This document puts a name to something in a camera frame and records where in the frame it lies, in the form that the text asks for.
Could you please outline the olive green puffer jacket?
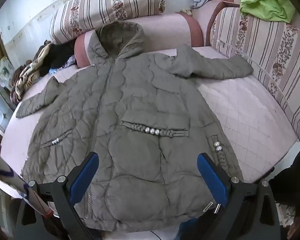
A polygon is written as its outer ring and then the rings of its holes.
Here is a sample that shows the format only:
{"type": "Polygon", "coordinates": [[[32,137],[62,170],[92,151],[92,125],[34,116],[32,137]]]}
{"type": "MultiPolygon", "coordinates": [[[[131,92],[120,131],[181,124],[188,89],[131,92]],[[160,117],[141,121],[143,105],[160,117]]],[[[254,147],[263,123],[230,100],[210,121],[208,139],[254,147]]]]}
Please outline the olive green puffer jacket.
{"type": "Polygon", "coordinates": [[[210,59],[187,45],[175,56],[145,54],[143,41],[141,25],[133,22],[93,31],[90,66],[64,82],[52,77],[16,113],[42,112],[24,179],[52,182],[88,153],[98,154],[98,170],[76,206],[93,229],[157,230],[200,216],[212,198],[197,168],[201,153],[242,177],[221,123],[192,77],[246,77],[251,65],[238,55],[210,59]]]}

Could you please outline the black clothes pile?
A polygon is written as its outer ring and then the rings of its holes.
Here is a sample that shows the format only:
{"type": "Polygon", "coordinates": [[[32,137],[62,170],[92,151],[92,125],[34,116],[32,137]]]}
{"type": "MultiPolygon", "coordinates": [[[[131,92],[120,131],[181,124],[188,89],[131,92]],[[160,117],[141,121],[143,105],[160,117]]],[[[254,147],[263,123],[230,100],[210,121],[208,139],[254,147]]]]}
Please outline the black clothes pile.
{"type": "Polygon", "coordinates": [[[43,59],[43,64],[39,67],[40,77],[44,77],[50,69],[62,67],[74,55],[74,44],[74,41],[60,45],[52,44],[48,54],[43,59]]]}

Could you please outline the pink quilted round bed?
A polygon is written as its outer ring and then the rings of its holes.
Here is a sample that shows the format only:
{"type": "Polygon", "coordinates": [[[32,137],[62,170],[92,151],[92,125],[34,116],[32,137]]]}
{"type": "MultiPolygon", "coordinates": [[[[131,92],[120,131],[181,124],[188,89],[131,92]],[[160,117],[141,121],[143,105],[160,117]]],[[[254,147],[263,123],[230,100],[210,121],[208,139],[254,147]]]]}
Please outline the pink quilted round bed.
{"type": "MultiPolygon", "coordinates": [[[[221,55],[215,55],[210,48],[194,50],[210,59],[225,59],[221,55]]],[[[59,72],[54,78],[64,82],[79,71],[67,69],[59,72]]],[[[51,78],[41,79],[25,100],[40,93],[51,78]]],[[[227,80],[193,76],[192,82],[221,123],[244,179],[255,180],[271,166],[275,156],[286,153],[296,141],[296,135],[281,108],[252,74],[227,80]],[[251,175],[243,176],[243,161],[248,156],[256,162],[256,167],[251,175]]],[[[38,111],[18,118],[16,113],[20,104],[1,143],[1,156],[19,174],[27,160],[32,133],[42,115],[42,112],[38,111]]]]}

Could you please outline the beige brown patterned blanket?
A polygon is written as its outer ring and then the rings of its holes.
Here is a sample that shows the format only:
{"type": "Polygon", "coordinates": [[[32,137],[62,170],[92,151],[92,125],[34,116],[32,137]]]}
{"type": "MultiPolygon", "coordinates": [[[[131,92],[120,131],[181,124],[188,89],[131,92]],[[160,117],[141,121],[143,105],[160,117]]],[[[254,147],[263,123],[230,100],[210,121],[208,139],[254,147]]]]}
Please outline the beige brown patterned blanket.
{"type": "Polygon", "coordinates": [[[46,40],[38,49],[34,59],[32,61],[26,61],[25,65],[20,66],[14,72],[9,81],[9,84],[12,86],[10,100],[13,104],[17,105],[21,102],[24,94],[40,78],[40,69],[42,68],[44,59],[48,55],[51,46],[51,42],[46,40]]]}

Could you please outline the blue plastic bag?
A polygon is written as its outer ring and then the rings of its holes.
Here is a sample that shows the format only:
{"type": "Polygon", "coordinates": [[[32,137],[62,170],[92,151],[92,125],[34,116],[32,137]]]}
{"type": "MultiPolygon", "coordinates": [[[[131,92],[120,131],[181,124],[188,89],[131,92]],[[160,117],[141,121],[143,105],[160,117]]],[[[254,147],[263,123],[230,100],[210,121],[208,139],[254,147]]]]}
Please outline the blue plastic bag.
{"type": "Polygon", "coordinates": [[[75,55],[72,55],[72,56],[70,56],[69,58],[68,58],[68,60],[66,61],[66,63],[65,64],[63,64],[61,67],[59,67],[59,68],[55,68],[55,69],[50,69],[49,70],[49,74],[55,74],[56,72],[58,72],[58,71],[60,71],[60,70],[63,70],[63,69],[65,69],[65,68],[68,68],[68,67],[70,67],[71,65],[74,65],[74,64],[76,64],[76,58],[75,58],[75,55]]]}

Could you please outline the floral gift bag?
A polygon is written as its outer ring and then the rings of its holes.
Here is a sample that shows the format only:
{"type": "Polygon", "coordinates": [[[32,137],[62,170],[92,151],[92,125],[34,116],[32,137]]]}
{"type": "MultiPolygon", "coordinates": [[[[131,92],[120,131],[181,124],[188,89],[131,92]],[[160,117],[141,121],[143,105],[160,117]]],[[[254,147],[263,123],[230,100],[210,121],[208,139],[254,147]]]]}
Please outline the floral gift bag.
{"type": "Polygon", "coordinates": [[[0,86],[7,88],[9,91],[12,90],[12,85],[10,85],[10,79],[15,72],[15,68],[10,63],[7,57],[3,57],[0,60],[0,86]]]}

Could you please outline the striped floral pillow right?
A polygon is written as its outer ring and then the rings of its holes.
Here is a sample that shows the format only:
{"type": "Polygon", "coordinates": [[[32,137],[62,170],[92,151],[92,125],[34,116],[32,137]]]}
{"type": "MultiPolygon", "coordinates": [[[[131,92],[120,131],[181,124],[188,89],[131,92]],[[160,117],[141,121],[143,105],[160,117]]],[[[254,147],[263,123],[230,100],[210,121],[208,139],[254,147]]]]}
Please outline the striped floral pillow right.
{"type": "Polygon", "coordinates": [[[212,24],[210,43],[226,57],[241,55],[248,61],[300,140],[300,29],[227,7],[212,24]]]}

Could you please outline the striped floral pillow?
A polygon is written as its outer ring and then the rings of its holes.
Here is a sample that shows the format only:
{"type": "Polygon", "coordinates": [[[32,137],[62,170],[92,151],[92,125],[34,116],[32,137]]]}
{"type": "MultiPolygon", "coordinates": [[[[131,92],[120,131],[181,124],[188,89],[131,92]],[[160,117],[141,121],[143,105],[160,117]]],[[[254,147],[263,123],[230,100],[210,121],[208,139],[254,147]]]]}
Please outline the striped floral pillow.
{"type": "Polygon", "coordinates": [[[227,7],[212,24],[210,43],[226,57],[241,55],[248,61],[300,140],[300,29],[227,7]]]}
{"type": "Polygon", "coordinates": [[[59,45],[115,21],[153,16],[165,11],[165,0],[70,0],[53,15],[50,39],[59,45]]]}

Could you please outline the pink bolster cushion centre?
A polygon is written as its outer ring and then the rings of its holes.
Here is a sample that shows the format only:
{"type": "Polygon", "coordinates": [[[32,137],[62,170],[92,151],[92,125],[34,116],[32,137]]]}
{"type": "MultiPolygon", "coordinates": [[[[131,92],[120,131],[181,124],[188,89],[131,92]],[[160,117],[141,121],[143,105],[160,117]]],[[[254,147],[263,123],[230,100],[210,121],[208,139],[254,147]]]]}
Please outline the pink bolster cushion centre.
{"type": "Polygon", "coordinates": [[[182,44],[202,47],[204,36],[199,23],[184,12],[130,19],[142,26],[144,51],[175,49],[182,44]]]}

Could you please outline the pink bolster cushion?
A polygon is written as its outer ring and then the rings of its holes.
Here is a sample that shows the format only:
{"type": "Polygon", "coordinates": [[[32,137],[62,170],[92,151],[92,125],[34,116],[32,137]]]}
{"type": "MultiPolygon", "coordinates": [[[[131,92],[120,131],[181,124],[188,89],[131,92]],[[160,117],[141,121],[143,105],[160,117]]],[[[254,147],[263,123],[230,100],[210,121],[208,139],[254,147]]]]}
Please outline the pink bolster cushion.
{"type": "Polygon", "coordinates": [[[192,17],[198,23],[202,35],[201,46],[211,46],[210,33],[217,14],[227,7],[239,7],[240,0],[209,0],[198,9],[192,10],[192,17]]]}
{"type": "Polygon", "coordinates": [[[199,23],[184,12],[130,19],[142,26],[144,51],[175,49],[182,44],[202,47],[204,36],[199,23]]]}

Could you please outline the striped floral pillow left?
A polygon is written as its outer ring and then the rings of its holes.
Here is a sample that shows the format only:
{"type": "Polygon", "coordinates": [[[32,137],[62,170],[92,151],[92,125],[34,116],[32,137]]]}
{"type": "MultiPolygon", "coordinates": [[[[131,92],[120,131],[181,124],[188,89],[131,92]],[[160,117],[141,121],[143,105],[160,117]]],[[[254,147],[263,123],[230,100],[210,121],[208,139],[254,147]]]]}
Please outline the striped floral pillow left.
{"type": "Polygon", "coordinates": [[[70,0],[53,15],[50,39],[59,45],[115,21],[153,16],[165,11],[165,0],[70,0]]]}

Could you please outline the pink bolster cushion right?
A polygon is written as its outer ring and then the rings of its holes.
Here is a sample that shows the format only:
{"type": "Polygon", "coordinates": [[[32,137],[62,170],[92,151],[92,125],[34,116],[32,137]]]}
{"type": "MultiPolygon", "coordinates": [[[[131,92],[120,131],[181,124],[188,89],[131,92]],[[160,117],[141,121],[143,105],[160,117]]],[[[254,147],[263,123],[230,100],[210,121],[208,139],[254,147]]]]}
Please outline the pink bolster cushion right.
{"type": "Polygon", "coordinates": [[[192,10],[192,17],[198,23],[202,35],[201,46],[211,46],[210,33],[217,14],[227,7],[239,7],[240,0],[209,0],[198,9],[192,10]]]}

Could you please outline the lime green garment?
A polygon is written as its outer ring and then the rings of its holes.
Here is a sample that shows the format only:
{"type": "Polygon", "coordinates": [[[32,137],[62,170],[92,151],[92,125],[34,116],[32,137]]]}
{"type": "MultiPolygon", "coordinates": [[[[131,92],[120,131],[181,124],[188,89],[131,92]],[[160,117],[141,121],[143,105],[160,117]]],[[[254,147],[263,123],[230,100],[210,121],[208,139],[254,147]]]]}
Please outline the lime green garment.
{"type": "Polygon", "coordinates": [[[241,0],[240,12],[264,21],[290,23],[295,7],[290,0],[241,0]]]}

